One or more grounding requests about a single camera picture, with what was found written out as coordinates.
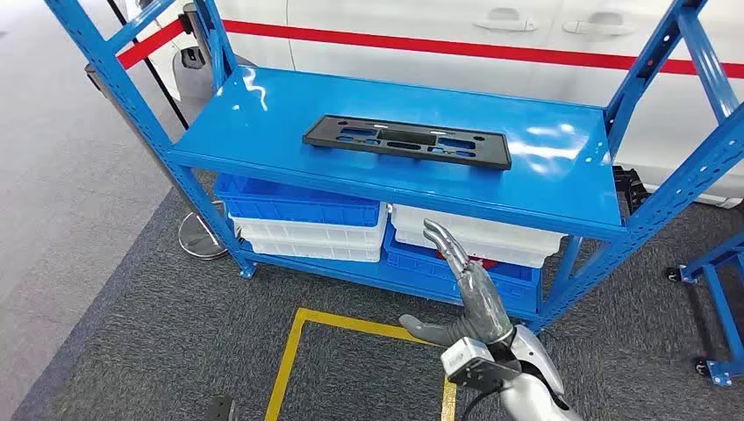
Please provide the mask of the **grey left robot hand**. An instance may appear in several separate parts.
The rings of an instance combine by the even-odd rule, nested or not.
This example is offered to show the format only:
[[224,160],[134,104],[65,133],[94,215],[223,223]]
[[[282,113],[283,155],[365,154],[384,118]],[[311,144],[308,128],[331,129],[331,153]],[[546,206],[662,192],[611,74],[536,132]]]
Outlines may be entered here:
[[236,421],[237,419],[237,403],[232,397],[219,395],[212,399],[207,421]]

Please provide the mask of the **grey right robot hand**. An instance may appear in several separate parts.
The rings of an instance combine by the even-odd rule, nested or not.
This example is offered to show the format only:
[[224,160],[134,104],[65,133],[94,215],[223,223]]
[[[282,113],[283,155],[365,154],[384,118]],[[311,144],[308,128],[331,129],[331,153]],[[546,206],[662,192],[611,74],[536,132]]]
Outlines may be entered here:
[[400,325],[416,339],[445,347],[462,338],[490,345],[509,337],[513,324],[483,266],[471,260],[454,235],[437,222],[426,218],[423,235],[445,257],[460,291],[463,313],[449,325],[425,324],[404,314],[398,319]]

